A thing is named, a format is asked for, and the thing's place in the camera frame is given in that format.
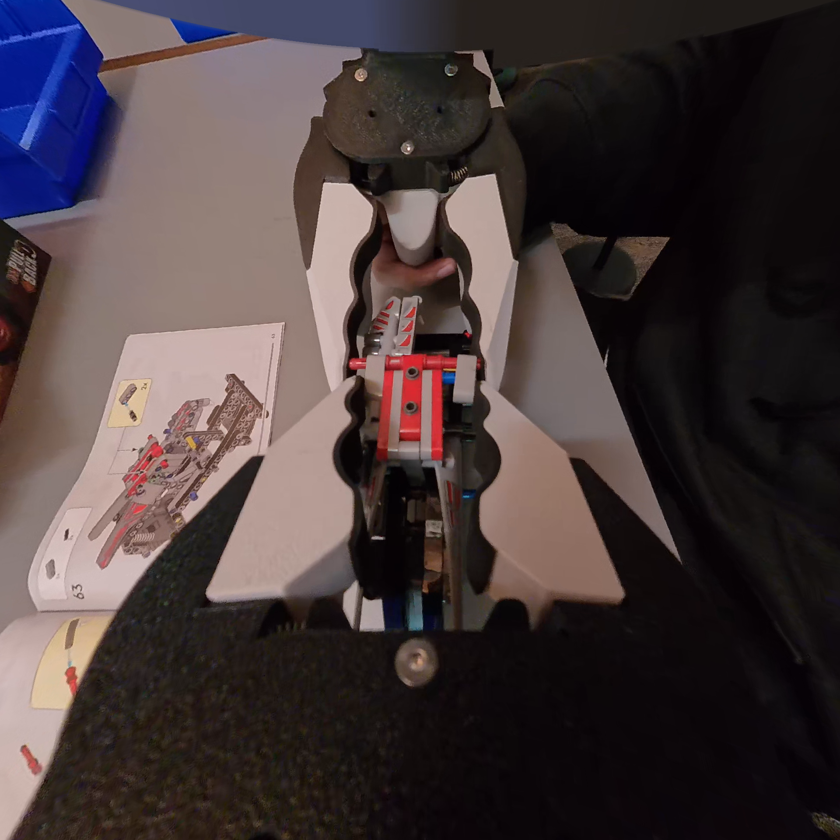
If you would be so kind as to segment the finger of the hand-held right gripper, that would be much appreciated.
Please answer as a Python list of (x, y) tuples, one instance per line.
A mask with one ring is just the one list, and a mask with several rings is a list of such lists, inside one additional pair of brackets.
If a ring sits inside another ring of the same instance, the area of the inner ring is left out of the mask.
[(494, 174), (466, 178), (443, 204), (441, 245), (458, 265), (460, 307), (488, 382), (501, 382), (508, 357), (518, 261)]
[(357, 291), (354, 261), (372, 235), (375, 219), (371, 201), (355, 185), (323, 184), (307, 278), (329, 385), (339, 385), (345, 377), (346, 324)]

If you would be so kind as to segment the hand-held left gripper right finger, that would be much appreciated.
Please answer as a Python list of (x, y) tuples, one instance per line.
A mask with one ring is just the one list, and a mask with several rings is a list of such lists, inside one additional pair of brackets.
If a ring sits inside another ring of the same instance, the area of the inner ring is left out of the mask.
[(532, 627), (555, 602), (620, 604), (624, 588), (566, 452), (485, 381), (473, 409), (473, 591), (520, 601)]

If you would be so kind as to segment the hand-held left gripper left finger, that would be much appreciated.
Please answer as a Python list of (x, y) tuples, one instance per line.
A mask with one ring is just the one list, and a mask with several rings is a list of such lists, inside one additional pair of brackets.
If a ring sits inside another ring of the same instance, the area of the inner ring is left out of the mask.
[(351, 429), (349, 378), (268, 448), (206, 597), (215, 603), (341, 595), (354, 581), (354, 493), (335, 448)]

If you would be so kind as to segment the red grey brick truck model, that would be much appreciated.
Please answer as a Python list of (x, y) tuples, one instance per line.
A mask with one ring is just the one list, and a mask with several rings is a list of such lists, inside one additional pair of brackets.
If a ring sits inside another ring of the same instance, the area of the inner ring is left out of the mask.
[(419, 295), (385, 299), (348, 364), (364, 380), (356, 619), (367, 597), (381, 603), (386, 629), (462, 631), (482, 362), (469, 354), (468, 329), (424, 332), (423, 309)]

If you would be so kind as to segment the person's right forearm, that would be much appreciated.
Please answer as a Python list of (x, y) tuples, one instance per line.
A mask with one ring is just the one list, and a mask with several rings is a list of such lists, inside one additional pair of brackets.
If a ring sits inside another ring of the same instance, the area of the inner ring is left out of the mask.
[(825, 232), (838, 221), (838, 2), (722, 34), (520, 70), (506, 99), (523, 234), (666, 236), (701, 189)]

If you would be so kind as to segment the grey desk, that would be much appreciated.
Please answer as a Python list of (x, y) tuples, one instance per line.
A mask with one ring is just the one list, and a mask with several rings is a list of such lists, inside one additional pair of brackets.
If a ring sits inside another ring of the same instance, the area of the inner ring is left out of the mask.
[[(33, 558), (88, 460), (128, 337), (282, 323), (270, 445), (338, 388), (292, 180), (348, 55), (264, 40), (105, 75), (117, 104), (97, 197), (23, 221), (53, 262), (2, 422), (2, 627), (35, 606)], [(676, 563), (675, 547), (551, 235), (520, 260), (500, 388), (569, 456), (629, 607), (631, 572)]]

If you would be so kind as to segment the person's right hand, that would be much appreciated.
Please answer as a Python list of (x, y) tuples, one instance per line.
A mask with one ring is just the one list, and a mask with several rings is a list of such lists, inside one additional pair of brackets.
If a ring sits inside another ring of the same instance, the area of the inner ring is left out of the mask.
[(390, 229), (382, 230), (381, 246), (371, 263), (374, 278), (388, 287), (403, 290), (432, 286), (457, 272), (454, 259), (442, 257), (420, 266), (409, 266), (400, 260), (392, 241)]

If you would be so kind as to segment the open building instruction booklet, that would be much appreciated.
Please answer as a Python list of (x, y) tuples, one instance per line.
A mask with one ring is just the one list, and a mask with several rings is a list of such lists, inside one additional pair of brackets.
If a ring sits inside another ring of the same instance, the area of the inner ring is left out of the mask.
[(270, 443), (284, 325), (132, 335), (87, 462), (35, 553), (36, 612), (1, 637), (1, 835), (14, 832), (114, 613)]

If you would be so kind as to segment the blue plastic storage bin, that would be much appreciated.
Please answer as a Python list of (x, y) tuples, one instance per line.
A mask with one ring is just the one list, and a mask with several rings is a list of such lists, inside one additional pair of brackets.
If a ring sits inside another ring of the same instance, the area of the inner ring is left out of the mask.
[(185, 44), (195, 44), (210, 39), (218, 39), (237, 34), (235, 31), (192, 24), (174, 18), (171, 19), (171, 22)]
[(61, 1), (1, 2), (1, 217), (73, 205), (107, 92), (102, 53)]

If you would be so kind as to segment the black toy set box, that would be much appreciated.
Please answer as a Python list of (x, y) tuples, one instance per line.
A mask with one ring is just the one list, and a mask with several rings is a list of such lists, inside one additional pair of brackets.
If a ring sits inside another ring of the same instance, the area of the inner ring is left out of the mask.
[(1, 417), (50, 263), (49, 253), (1, 221)]

